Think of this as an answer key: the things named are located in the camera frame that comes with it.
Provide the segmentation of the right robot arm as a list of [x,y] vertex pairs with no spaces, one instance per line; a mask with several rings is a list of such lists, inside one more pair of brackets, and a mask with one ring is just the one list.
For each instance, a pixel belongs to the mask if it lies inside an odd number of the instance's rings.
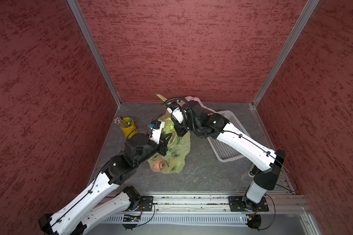
[[285,153],[259,144],[223,115],[208,114],[198,102],[182,101],[184,105],[178,104],[176,99],[164,103],[180,137],[190,131],[199,138],[213,138],[229,145],[255,165],[256,173],[243,196],[242,204],[249,212],[257,211],[266,193],[277,184]]

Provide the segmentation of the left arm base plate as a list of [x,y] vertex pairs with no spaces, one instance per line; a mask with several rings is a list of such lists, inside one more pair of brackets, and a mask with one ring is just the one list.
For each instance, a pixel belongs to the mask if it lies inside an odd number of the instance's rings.
[[134,205],[130,204],[129,208],[124,211],[134,213],[151,212],[154,210],[153,202],[153,196],[140,196],[139,200],[135,202]]

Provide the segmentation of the green plastic bag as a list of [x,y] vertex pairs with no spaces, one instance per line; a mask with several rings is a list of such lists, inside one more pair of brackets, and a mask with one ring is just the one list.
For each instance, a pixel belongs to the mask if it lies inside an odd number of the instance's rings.
[[168,150],[165,156],[157,153],[148,159],[150,169],[153,172],[163,174],[180,173],[185,166],[185,158],[191,148],[190,132],[187,132],[183,137],[179,137],[171,120],[171,114],[168,112],[161,116],[159,120],[165,122],[162,134],[171,133],[172,137],[168,142]]
[[156,94],[156,96],[161,99],[164,103],[163,106],[164,107],[173,107],[173,106],[182,106],[182,102],[179,100],[179,99],[174,99],[174,100],[171,100],[171,99],[167,99],[166,97],[164,97],[163,95],[161,94]]

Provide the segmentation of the pink plastic bag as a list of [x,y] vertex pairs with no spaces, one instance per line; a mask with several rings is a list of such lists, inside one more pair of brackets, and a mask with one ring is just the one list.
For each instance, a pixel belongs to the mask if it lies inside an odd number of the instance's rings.
[[204,108],[205,110],[207,110],[209,114],[210,114],[210,113],[216,113],[215,110],[206,107],[198,97],[187,96],[187,97],[185,97],[185,99],[186,99],[187,101],[196,101],[197,103],[200,104],[200,106],[201,106],[202,108]]

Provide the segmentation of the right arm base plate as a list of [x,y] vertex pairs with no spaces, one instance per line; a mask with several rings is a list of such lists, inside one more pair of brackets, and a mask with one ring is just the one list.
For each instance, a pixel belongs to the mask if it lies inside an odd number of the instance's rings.
[[231,212],[269,212],[265,197],[262,197],[259,203],[255,203],[246,196],[229,196],[228,204]]

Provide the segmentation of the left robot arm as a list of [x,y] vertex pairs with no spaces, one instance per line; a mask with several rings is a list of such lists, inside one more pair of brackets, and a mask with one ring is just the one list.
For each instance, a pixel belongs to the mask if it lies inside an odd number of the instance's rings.
[[109,216],[136,210],[140,205],[140,194],[134,187],[124,188],[100,206],[98,203],[134,175],[140,164],[155,154],[166,155],[171,137],[171,133],[161,134],[159,141],[155,142],[146,134],[134,134],[125,141],[124,150],[102,167],[85,190],[58,212],[40,217],[41,231],[45,235],[86,235]]

